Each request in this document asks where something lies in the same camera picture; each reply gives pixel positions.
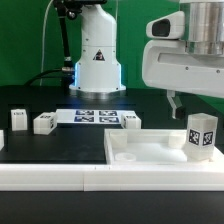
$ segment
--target white cube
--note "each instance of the white cube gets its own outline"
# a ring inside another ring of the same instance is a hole
[[[112,148],[126,148],[128,144],[128,134],[121,131],[110,132]]]
[[[134,112],[121,115],[121,126],[125,129],[141,129],[142,121]]]
[[[12,130],[24,131],[27,130],[27,114],[24,109],[11,110]]]
[[[57,127],[56,113],[42,113],[33,121],[34,134],[49,135]]]
[[[4,132],[0,130],[0,150],[4,147]]]
[[[213,156],[218,118],[208,114],[188,117],[185,154],[195,160],[206,160]]]

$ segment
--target white tray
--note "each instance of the white tray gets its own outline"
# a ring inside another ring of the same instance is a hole
[[[182,148],[170,148],[171,133],[186,136],[186,130],[113,130],[105,131],[107,163],[111,165],[189,164],[224,162],[224,155],[215,147],[206,161],[187,158]]]

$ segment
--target cable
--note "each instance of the cable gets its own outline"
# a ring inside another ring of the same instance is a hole
[[[119,3],[118,3],[118,0],[116,1],[116,22],[117,22],[117,17],[118,17],[118,7],[119,7]]]
[[[54,0],[51,0],[46,8],[45,15],[44,15],[44,23],[43,23],[43,33],[42,33],[42,59],[41,59],[41,72],[44,71],[44,61],[45,61],[45,36],[46,36],[46,26],[47,26],[47,19],[50,7]]]
[[[55,72],[61,72],[62,69],[52,69],[52,70],[48,70],[48,71],[45,71],[45,72],[41,72],[40,74],[34,76],[32,79],[30,79],[29,81],[27,81],[24,86],[30,86],[35,80],[37,79],[41,79],[43,78],[45,75],[48,75],[50,73],[55,73]]]
[[[32,82],[38,80],[38,79],[61,79],[61,78],[70,78],[69,76],[66,76],[66,75],[61,75],[61,76],[44,76],[44,77],[37,77],[37,78],[34,78]]]

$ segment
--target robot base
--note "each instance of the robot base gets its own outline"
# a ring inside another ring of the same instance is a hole
[[[120,90],[114,92],[86,92],[70,87],[70,95],[92,100],[110,100],[126,95],[126,88],[122,86]]]

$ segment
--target warning label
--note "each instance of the warning label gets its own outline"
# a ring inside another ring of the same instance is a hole
[[[105,61],[105,58],[103,56],[103,53],[101,52],[101,50],[99,50],[95,57],[93,58],[94,61]]]

